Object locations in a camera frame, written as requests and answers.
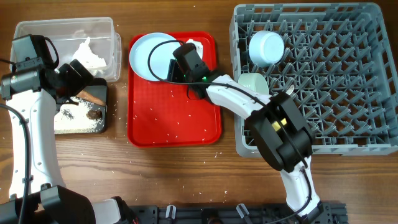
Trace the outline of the light blue plate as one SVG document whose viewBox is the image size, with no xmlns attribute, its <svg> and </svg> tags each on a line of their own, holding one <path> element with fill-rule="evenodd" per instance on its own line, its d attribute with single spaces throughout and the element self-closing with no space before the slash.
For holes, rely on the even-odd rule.
<svg viewBox="0 0 398 224">
<path fill-rule="evenodd" d="M 147 61 L 151 50 L 159 43 L 175 40 L 171 35 L 154 32 L 140 37 L 131 47 L 129 62 L 132 70 L 141 78 L 148 81 L 159 81 L 149 70 Z M 178 42 L 162 44 L 157 47 L 150 57 L 150 67 L 160 78 L 167 79 L 169 74 L 169 64 L 174 59 L 173 52 L 180 47 Z"/>
</svg>

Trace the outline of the white wrapper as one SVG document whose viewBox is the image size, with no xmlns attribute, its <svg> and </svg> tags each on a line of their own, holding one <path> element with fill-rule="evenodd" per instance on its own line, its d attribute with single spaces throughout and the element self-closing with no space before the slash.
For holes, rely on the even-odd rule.
<svg viewBox="0 0 398 224">
<path fill-rule="evenodd" d="M 100 67 L 105 67 L 104 58 L 94 54 L 90 48 L 90 37 L 79 45 L 78 50 L 73 54 L 72 59 L 78 60 L 93 76 L 103 74 L 104 71 Z"/>
</svg>

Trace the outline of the brown sweet potato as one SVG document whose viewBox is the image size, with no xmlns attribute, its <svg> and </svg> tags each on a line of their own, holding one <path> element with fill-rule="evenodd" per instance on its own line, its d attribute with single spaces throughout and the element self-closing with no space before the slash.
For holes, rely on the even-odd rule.
<svg viewBox="0 0 398 224">
<path fill-rule="evenodd" d="M 88 93 L 85 90 L 82 90 L 81 92 L 79 92 L 76 95 L 76 97 L 79 97 L 81 99 L 84 99 L 86 101 L 92 102 L 92 103 L 100 105 L 100 106 L 106 106 L 106 103 L 103 100 L 91 95 L 90 93 Z"/>
</svg>

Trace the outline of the white rice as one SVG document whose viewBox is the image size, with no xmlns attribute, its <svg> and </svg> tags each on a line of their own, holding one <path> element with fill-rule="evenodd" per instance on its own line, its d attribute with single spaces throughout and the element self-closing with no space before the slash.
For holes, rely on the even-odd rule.
<svg viewBox="0 0 398 224">
<path fill-rule="evenodd" d="M 72 97 L 72 100 L 78 104 L 64 104 L 55 115 L 55 134 L 100 133 L 104 128 L 105 107 L 79 97 Z M 102 119 L 88 119 L 86 114 L 89 110 L 101 110 Z"/>
</svg>

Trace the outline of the brown food lump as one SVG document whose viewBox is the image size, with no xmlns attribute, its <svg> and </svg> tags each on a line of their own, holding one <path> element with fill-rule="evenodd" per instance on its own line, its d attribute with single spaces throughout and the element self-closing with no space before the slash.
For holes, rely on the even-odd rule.
<svg viewBox="0 0 398 224">
<path fill-rule="evenodd" d="M 86 116 L 91 120 L 100 120 L 102 119 L 103 114 L 101 110 L 89 110 Z"/>
</svg>

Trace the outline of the green bowl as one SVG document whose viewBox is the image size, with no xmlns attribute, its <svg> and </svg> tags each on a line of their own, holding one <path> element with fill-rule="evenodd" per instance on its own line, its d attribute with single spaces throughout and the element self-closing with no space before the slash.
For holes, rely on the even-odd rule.
<svg viewBox="0 0 398 224">
<path fill-rule="evenodd" d="M 269 94 L 268 83 L 260 73 L 243 73 L 239 76 L 238 83 L 257 93 Z"/>
</svg>

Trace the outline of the light blue bowl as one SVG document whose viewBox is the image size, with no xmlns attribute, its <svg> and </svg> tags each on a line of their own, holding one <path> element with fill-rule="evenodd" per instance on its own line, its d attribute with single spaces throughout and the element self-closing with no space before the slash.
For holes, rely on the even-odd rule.
<svg viewBox="0 0 398 224">
<path fill-rule="evenodd" d="M 284 50 L 284 41 L 279 34 L 262 30 L 252 36 L 248 52 L 253 64 L 268 67 L 282 59 Z"/>
</svg>

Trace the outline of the yellow plastic cup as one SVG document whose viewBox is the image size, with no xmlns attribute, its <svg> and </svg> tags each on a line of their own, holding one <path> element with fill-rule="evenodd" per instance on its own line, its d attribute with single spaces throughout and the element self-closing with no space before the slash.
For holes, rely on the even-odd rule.
<svg viewBox="0 0 398 224">
<path fill-rule="evenodd" d="M 281 121 L 274 121 L 272 123 L 272 127 L 274 128 L 275 131 L 280 130 L 282 127 L 287 125 L 287 120 L 284 118 Z"/>
</svg>

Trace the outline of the white plastic spoon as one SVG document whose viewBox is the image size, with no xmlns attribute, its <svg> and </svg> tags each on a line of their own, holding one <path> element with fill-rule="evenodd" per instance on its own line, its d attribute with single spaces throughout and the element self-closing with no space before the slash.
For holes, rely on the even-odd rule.
<svg viewBox="0 0 398 224">
<path fill-rule="evenodd" d="M 288 89 L 286 89 L 286 94 L 291 95 L 294 92 L 295 89 L 295 85 L 291 85 L 288 87 Z"/>
</svg>

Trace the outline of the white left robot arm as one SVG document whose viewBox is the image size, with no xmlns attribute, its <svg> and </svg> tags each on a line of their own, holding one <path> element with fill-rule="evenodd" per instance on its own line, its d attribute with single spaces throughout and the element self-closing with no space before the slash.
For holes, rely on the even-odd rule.
<svg viewBox="0 0 398 224">
<path fill-rule="evenodd" d="M 58 166 L 54 117 L 93 82 L 93 75 L 77 60 L 60 64 L 48 37 L 29 34 L 12 46 L 17 58 L 1 78 L 1 107 L 11 119 L 14 173 L 1 222 L 132 222 L 134 214 L 121 198 L 93 203 L 68 190 Z"/>
</svg>

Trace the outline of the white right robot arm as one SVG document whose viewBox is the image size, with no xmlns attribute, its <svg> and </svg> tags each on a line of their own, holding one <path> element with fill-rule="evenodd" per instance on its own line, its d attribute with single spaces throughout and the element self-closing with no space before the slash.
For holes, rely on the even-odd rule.
<svg viewBox="0 0 398 224">
<path fill-rule="evenodd" d="M 302 221 L 314 221 L 322 204 L 310 169 L 315 135 L 292 97 L 286 92 L 263 95 L 210 70 L 192 43 L 182 44 L 173 55 L 182 73 L 178 83 L 245 120 L 262 158 L 280 172 L 289 208 Z"/>
</svg>

